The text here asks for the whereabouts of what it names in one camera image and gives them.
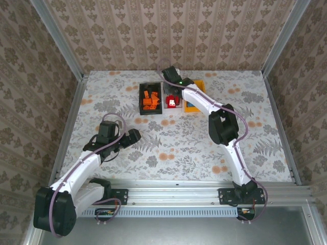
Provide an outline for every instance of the yellow tray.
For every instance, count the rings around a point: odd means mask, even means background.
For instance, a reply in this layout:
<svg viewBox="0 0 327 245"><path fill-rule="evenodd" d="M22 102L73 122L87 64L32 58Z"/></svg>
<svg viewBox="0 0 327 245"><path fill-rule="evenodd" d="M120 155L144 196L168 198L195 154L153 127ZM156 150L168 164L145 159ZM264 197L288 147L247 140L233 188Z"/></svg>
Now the yellow tray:
<svg viewBox="0 0 327 245"><path fill-rule="evenodd" d="M199 89L205 93L204 81L203 80L195 80L194 83L199 87ZM184 112L198 112L200 111L198 108L187 107L187 102L184 100Z"/></svg>

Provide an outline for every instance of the blue object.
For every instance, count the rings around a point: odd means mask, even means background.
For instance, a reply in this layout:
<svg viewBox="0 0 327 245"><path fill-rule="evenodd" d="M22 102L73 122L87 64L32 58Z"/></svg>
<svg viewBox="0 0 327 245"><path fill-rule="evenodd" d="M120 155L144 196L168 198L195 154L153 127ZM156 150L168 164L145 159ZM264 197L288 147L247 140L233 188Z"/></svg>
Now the blue object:
<svg viewBox="0 0 327 245"><path fill-rule="evenodd" d="M191 104L190 102L187 102L187 103L186 103L186 106L187 106L187 107L195 107L195 106L194 106L193 104Z"/></svg>

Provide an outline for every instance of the gray floor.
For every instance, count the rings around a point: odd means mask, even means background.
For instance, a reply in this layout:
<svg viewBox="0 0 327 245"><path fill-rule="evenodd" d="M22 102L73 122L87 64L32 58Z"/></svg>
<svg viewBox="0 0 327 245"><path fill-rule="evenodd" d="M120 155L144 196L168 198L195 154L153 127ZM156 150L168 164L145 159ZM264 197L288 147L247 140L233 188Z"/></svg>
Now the gray floor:
<svg viewBox="0 0 327 245"><path fill-rule="evenodd" d="M235 218L117 218L97 225L92 218L78 219L67 237L49 232L42 245L105 244L312 244L301 209L268 208L257 222L242 224Z"/></svg>

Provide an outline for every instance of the floral tablecloth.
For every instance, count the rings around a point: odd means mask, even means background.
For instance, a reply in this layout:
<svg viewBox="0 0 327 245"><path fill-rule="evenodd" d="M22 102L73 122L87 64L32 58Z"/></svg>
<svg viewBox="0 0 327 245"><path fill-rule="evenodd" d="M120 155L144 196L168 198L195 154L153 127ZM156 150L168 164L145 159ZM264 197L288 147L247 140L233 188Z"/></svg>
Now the floral tablecloth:
<svg viewBox="0 0 327 245"><path fill-rule="evenodd" d="M291 181L260 71L181 71L181 76L203 80L209 96L223 104L232 104L245 117L249 134L240 146L249 171L257 180ZM128 130L138 129L142 138L121 150L113 161L103 163L92 177L232 180L230 163L222 147L210 139L208 120L202 113L139 114L139 83L159 81L155 71L92 71L61 175L76 162L83 146L97 134L102 116L114 112L125 118ZM238 122L242 135L245 127Z"/></svg>

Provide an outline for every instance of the wall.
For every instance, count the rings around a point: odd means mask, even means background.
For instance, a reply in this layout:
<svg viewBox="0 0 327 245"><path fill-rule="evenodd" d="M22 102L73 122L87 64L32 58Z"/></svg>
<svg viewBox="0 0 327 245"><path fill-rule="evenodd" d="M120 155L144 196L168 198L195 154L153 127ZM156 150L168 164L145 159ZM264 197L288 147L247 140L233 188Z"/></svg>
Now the wall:
<svg viewBox="0 0 327 245"><path fill-rule="evenodd" d="M311 0L268 79L301 179L327 225L326 0Z"/></svg>
<svg viewBox="0 0 327 245"><path fill-rule="evenodd" d="M84 72L260 70L295 0L45 0Z"/></svg>
<svg viewBox="0 0 327 245"><path fill-rule="evenodd" d="M19 244L47 185L76 79L30 2L0 1L0 244Z"/></svg>

